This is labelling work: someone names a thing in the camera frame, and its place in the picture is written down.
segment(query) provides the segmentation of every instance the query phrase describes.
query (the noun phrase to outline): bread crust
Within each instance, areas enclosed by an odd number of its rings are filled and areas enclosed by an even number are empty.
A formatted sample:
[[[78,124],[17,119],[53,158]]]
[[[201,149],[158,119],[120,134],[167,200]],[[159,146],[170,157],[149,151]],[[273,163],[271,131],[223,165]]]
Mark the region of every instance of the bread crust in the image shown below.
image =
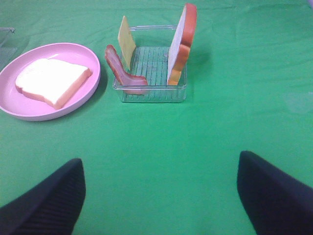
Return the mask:
[[[195,29],[197,25],[197,7],[191,3],[186,3],[185,25],[180,41],[179,51],[176,56],[171,75],[168,79],[168,85],[177,85],[190,54],[190,47],[192,45]]]

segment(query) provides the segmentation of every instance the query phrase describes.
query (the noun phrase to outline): white bread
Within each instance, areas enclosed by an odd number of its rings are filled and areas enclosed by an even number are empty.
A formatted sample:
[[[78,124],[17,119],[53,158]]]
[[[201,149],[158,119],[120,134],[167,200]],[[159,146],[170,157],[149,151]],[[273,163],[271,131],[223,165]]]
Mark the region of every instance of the white bread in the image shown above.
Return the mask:
[[[91,74],[85,66],[42,58],[22,70],[15,86],[26,97],[61,109]]]
[[[167,84],[177,85],[190,53],[197,24],[197,7],[186,3],[168,55]]]

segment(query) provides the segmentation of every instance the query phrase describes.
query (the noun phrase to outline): cheese slice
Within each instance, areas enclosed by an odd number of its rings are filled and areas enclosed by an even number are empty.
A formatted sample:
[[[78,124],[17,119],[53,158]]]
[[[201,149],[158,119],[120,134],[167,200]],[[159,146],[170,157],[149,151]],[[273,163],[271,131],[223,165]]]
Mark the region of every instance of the cheese slice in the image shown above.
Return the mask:
[[[190,53],[197,25],[197,7],[186,3],[168,55],[167,84],[177,85]]]
[[[136,44],[133,40],[131,31],[126,16],[123,16],[123,20],[118,32],[118,43],[122,50],[123,58],[126,62],[128,70],[131,70],[131,60],[133,52],[136,48]]]
[[[15,86],[26,97],[61,109],[91,74],[82,65],[42,58],[22,70]]]

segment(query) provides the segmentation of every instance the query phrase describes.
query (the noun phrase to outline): yellow cheese slice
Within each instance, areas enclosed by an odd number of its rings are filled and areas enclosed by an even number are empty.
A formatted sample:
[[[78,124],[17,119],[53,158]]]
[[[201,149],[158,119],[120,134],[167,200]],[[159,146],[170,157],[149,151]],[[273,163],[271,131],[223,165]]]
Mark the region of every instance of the yellow cheese slice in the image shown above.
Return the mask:
[[[128,69],[130,70],[132,55],[136,48],[136,44],[133,40],[132,33],[129,30],[129,25],[128,25],[126,16],[123,16],[123,20],[121,23],[121,27],[119,28],[117,39],[118,39],[119,46],[121,47],[122,55],[124,57],[126,65]]]

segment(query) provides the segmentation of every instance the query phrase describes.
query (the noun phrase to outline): table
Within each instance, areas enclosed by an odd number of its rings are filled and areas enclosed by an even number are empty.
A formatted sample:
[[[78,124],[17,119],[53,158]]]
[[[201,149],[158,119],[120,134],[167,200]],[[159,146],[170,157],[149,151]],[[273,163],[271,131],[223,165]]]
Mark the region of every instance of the table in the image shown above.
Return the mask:
[[[17,54],[82,44],[101,63],[91,99],[50,121],[0,112],[0,206],[72,158],[87,195],[73,234],[255,234],[236,189],[251,150],[313,186],[313,11],[305,0],[195,0],[179,104],[122,103],[104,59],[130,25],[177,24],[184,1],[2,0]]]

